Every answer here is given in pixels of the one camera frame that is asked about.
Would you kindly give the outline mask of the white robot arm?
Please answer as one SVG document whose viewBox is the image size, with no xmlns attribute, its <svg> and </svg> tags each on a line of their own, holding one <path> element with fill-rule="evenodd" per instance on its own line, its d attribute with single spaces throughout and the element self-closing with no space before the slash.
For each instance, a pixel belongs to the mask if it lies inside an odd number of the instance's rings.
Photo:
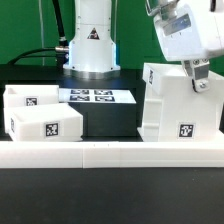
<svg viewBox="0 0 224 224">
<path fill-rule="evenodd" d="M 76 32 L 64 71 L 94 78 L 120 68 L 110 36 L 111 0 L 75 0 Z M 224 55 L 224 0 L 145 0 L 162 53 L 179 61 L 196 92 L 209 89 L 209 60 Z"/>
</svg>

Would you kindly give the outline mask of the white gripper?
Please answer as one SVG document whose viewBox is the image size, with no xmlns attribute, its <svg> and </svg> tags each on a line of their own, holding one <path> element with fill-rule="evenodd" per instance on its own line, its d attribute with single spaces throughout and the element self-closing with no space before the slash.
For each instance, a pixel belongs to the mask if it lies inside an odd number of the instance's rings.
<svg viewBox="0 0 224 224">
<path fill-rule="evenodd" d="M 207 91 L 208 59 L 224 55 L 224 0 L 145 0 L 145 7 L 165 59 L 182 61 L 194 91 Z"/>
</svg>

